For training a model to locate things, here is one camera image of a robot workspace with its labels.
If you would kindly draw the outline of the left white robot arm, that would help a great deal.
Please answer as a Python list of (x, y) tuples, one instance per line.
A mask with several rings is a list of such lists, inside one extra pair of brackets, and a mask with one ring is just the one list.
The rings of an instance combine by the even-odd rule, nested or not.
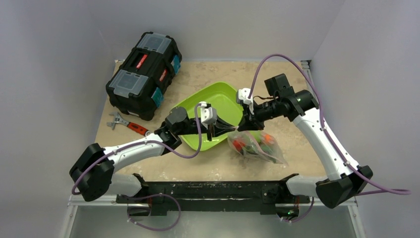
[[(142, 139), (111, 147), (101, 147), (98, 143), (87, 146), (69, 171), (74, 182), (71, 193), (81, 195), (87, 202), (94, 201), (108, 192), (115, 173), (122, 168), (169, 152), (192, 159), (201, 150), (203, 135), (211, 141), (235, 129), (236, 126), (221, 119), (209, 103), (198, 103), (192, 119), (184, 107), (175, 107), (158, 129)], [(182, 143), (180, 136), (193, 134), (199, 139), (194, 154), (176, 152), (175, 149)]]

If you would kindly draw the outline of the lime green plastic tray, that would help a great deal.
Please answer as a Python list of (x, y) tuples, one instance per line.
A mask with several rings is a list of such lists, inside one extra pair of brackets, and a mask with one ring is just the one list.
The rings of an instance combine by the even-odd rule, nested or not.
[[(190, 95), (186, 99), (175, 104), (174, 107), (183, 107), (186, 109), (189, 118), (194, 119), (194, 107), (197, 103), (204, 101), (210, 103), (217, 111), (217, 115), (224, 121), (238, 125), (242, 118), (243, 108), (236, 103), (236, 88), (226, 82), (216, 82), (209, 86), (198, 90), (196, 93)], [(226, 141), (228, 134), (218, 137), (213, 137), (212, 141), (207, 140), (207, 136), (203, 133), (202, 146), (200, 151), (206, 151)], [(183, 144), (188, 145), (193, 150), (197, 150), (199, 145), (198, 135), (181, 135), (180, 138)]]

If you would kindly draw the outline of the red handled adjustable wrench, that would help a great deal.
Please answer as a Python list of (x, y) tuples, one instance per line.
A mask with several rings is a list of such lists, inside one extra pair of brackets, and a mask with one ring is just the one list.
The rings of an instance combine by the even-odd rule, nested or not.
[(111, 127), (112, 130), (114, 130), (114, 128), (115, 128), (115, 126), (117, 124), (121, 124), (121, 125), (129, 128), (129, 129), (131, 129), (132, 131), (135, 131), (136, 133), (144, 136), (144, 137), (149, 136), (150, 134), (152, 134), (152, 132), (150, 130), (148, 130), (147, 128), (145, 128), (145, 127), (143, 127), (143, 126), (141, 126), (139, 124), (130, 122), (128, 120), (125, 120), (121, 116), (121, 114), (118, 113), (118, 112), (112, 112), (109, 115), (110, 116), (113, 116), (113, 121), (107, 122), (106, 125), (109, 126), (109, 127)]

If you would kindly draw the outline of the clear zip top bag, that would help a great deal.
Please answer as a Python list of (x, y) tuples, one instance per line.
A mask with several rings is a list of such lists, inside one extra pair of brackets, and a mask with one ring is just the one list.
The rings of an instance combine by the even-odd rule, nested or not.
[[(241, 140), (245, 143), (243, 153), (237, 152), (232, 142), (233, 140)], [(227, 134), (227, 142), (229, 146), (241, 156), (247, 159), (266, 161), (274, 164), (282, 164), (288, 166), (274, 136), (262, 131), (233, 131)]]

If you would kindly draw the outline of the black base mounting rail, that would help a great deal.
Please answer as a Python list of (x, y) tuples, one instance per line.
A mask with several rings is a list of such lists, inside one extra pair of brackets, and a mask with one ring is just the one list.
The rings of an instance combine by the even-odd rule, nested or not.
[(152, 216), (169, 211), (258, 212), (261, 215), (297, 217), (298, 203), (308, 196), (292, 195), (282, 180), (271, 181), (153, 181), (142, 183), (131, 197), (118, 195), (120, 204), (145, 203)]

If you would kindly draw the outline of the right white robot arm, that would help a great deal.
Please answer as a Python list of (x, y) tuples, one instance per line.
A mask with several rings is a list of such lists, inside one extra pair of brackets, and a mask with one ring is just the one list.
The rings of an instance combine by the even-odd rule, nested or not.
[(239, 89), (236, 102), (243, 107), (243, 116), (238, 131), (263, 130), (264, 122), (280, 116), (288, 118), (306, 137), (319, 157), (326, 177), (290, 175), (282, 179), (278, 188), (279, 198), (291, 201), (297, 195), (318, 198), (326, 207), (335, 208), (358, 195), (367, 182), (360, 178), (372, 178), (369, 166), (360, 166), (350, 155), (344, 162), (338, 152), (341, 145), (325, 135), (326, 122), (319, 118), (319, 104), (308, 90), (295, 92), (285, 74), (265, 80), (272, 100), (258, 104), (254, 102), (249, 88)]

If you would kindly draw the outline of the black plastic toolbox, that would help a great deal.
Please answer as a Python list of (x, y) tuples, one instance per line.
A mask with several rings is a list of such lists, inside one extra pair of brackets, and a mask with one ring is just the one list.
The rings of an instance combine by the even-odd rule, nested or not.
[(145, 32), (105, 86), (110, 104), (123, 114), (152, 120), (181, 62), (172, 37)]

